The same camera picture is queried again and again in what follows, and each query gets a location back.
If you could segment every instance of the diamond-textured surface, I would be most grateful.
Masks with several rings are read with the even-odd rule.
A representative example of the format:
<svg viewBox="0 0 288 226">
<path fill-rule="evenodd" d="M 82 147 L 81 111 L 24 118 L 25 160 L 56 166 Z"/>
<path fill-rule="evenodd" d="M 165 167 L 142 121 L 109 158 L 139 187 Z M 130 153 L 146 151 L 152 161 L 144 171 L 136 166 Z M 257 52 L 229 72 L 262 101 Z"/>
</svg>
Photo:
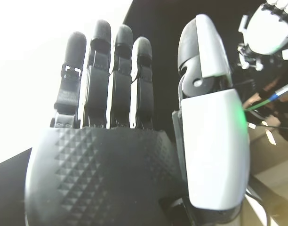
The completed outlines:
<svg viewBox="0 0 288 226">
<path fill-rule="evenodd" d="M 183 194 L 164 132 L 49 128 L 26 176 L 29 226 L 166 226 L 160 199 Z"/>
</svg>

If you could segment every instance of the wire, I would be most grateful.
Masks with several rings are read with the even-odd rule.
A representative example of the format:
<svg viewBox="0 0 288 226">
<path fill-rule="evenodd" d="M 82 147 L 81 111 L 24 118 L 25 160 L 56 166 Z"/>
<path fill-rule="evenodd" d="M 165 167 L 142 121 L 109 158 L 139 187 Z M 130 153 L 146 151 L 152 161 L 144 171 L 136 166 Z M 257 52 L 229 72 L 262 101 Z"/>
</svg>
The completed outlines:
<svg viewBox="0 0 288 226">
<path fill-rule="evenodd" d="M 263 207 L 263 209 L 264 209 L 264 211 L 265 211 L 265 215 L 266 215 L 266 226 L 271 226 L 271 217 L 270 217 L 270 215 L 268 214 L 268 212 L 267 212 L 267 210 L 266 210 L 266 208 L 265 208 L 262 200 L 259 199 L 259 198 L 257 198 L 257 197 L 255 197 L 255 196 L 253 196 L 252 194 L 250 194 L 250 193 L 248 193 L 248 192 L 246 192 L 246 195 L 247 195 L 248 197 L 254 199 L 257 203 L 259 203 L 260 206 Z"/>
<path fill-rule="evenodd" d="M 276 128 L 276 129 L 287 129 L 288 130 L 288 127 L 282 127 L 282 126 L 265 126 L 265 125 L 256 125 L 256 126 L 270 127 L 270 128 Z"/>
<path fill-rule="evenodd" d="M 269 102 L 270 102 L 270 99 L 267 99 L 267 100 L 265 100 L 265 101 L 263 101 L 263 102 L 261 102 L 261 103 L 259 103 L 257 105 L 254 105 L 254 106 L 251 106 L 251 107 L 245 109 L 244 111 L 246 111 L 246 112 L 253 111 L 253 110 L 255 110 L 255 109 L 257 109 L 257 108 L 259 108 L 259 107 L 261 107 L 263 105 L 268 104 Z"/>
</svg>

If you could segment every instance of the black cable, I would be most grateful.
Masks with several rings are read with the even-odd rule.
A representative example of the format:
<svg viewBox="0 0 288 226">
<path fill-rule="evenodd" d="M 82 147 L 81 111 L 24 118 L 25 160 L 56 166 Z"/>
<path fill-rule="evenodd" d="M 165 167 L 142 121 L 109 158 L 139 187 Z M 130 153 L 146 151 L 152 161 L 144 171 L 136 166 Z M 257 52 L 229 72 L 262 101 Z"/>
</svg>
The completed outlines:
<svg viewBox="0 0 288 226">
<path fill-rule="evenodd" d="M 275 129 L 287 129 L 288 130 L 288 127 L 282 127 L 282 126 L 265 126 L 265 125 L 256 125 L 256 126 L 270 127 L 270 128 L 275 128 Z"/>
<path fill-rule="evenodd" d="M 270 217 L 270 215 L 268 214 L 265 206 L 263 205 L 262 200 L 259 199 L 259 198 L 257 198 L 257 197 L 255 197 L 255 196 L 253 196 L 252 194 L 250 194 L 250 193 L 248 193 L 248 192 L 246 192 L 246 195 L 247 195 L 248 197 L 254 199 L 257 203 L 259 203 L 260 206 L 263 207 L 263 209 L 264 209 L 264 211 L 265 211 L 265 215 L 266 215 L 266 226 L 271 226 L 271 217 Z"/>
</svg>

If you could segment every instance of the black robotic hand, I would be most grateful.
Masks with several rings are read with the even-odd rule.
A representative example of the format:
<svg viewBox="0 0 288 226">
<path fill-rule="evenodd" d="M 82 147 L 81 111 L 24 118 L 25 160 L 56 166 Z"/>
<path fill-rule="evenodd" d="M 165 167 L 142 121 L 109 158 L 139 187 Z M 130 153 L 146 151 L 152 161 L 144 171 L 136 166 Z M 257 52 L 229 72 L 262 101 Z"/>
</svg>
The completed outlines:
<svg viewBox="0 0 288 226">
<path fill-rule="evenodd" d="M 165 132 L 152 130 L 150 42 L 140 37 L 133 45 L 122 25 L 113 48 L 109 73 L 111 28 L 98 21 L 79 117 L 86 38 L 69 38 L 56 114 L 28 165 L 29 226 L 166 226 L 168 207 L 187 194 L 175 147 Z"/>
</svg>

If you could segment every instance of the green cable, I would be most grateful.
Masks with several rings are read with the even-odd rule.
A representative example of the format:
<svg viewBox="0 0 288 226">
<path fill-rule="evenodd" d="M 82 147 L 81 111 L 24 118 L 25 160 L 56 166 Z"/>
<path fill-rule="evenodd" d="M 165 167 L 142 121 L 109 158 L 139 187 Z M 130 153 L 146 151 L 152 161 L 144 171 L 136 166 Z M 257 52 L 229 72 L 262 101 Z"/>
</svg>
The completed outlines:
<svg viewBox="0 0 288 226">
<path fill-rule="evenodd" d="M 245 109 L 244 111 L 245 111 L 245 112 L 253 111 L 253 110 L 255 110 L 255 109 L 257 109 L 257 108 L 259 108 L 259 107 L 261 107 L 261 106 L 263 106 L 263 105 L 266 105 L 266 104 L 269 103 L 269 102 L 270 102 L 270 100 L 267 99 L 267 100 L 265 100 L 265 101 L 263 101 L 263 102 L 261 102 L 261 103 L 259 103 L 259 104 L 257 104 L 257 105 L 254 105 L 254 106 L 251 106 L 251 107 Z"/>
</svg>

